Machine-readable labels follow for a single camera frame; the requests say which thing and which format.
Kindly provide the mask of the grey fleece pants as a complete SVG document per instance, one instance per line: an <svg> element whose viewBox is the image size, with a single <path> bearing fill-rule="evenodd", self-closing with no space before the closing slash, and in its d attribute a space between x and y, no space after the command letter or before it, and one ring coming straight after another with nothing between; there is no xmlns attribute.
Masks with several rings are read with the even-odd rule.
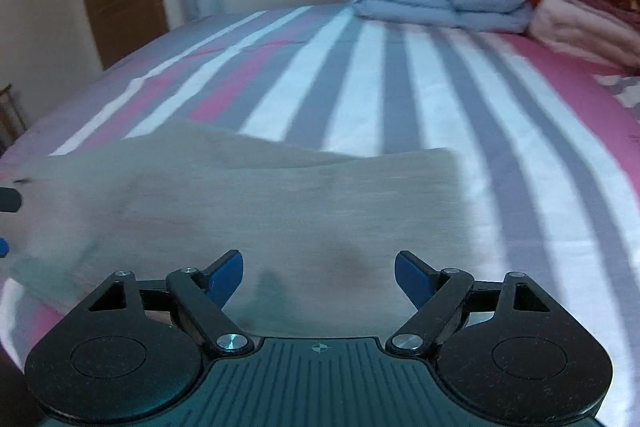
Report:
<svg viewBox="0 0 640 427"><path fill-rule="evenodd" d="M108 274L143 280L244 259L227 303L257 336L386 336L412 306L399 251L472 270L468 210L449 150L355 158L184 121L17 168L1 268L68 311Z"/></svg>

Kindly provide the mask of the dark wooden chair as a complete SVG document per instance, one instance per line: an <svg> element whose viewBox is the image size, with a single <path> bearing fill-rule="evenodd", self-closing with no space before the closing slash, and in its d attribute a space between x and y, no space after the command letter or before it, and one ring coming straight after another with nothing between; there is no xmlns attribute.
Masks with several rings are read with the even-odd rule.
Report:
<svg viewBox="0 0 640 427"><path fill-rule="evenodd" d="M12 92L12 84L0 90L0 128L1 128L1 153L7 150L18 140L27 130L27 124L17 107Z"/></svg>

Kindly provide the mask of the striped pink grey bedsheet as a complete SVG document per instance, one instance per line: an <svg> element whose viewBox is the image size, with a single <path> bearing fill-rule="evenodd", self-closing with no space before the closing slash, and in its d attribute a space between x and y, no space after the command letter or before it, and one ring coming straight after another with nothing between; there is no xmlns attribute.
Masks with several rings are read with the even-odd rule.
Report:
<svg viewBox="0 0 640 427"><path fill-rule="evenodd" d="M458 156L477 272L522 270L605 345L609 426L639 421L639 127L611 72L514 35L368 22L341 5L209 17L107 69L3 155L187 119L352 156Z"/></svg>

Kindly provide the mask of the striped pillow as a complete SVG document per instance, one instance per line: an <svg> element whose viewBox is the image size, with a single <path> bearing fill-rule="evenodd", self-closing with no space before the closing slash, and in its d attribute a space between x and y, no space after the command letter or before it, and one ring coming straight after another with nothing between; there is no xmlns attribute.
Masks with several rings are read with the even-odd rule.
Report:
<svg viewBox="0 0 640 427"><path fill-rule="evenodd" d="M620 105L638 112L640 103L640 78L638 76L597 75L597 83L610 92Z"/></svg>

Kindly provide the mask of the folded pink blanket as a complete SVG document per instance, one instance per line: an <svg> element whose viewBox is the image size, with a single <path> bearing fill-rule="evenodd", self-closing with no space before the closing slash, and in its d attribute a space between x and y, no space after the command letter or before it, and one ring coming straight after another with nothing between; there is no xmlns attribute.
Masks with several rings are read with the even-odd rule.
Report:
<svg viewBox="0 0 640 427"><path fill-rule="evenodd" d="M627 72L639 70L639 24L584 0L542 0L527 31L555 52Z"/></svg>

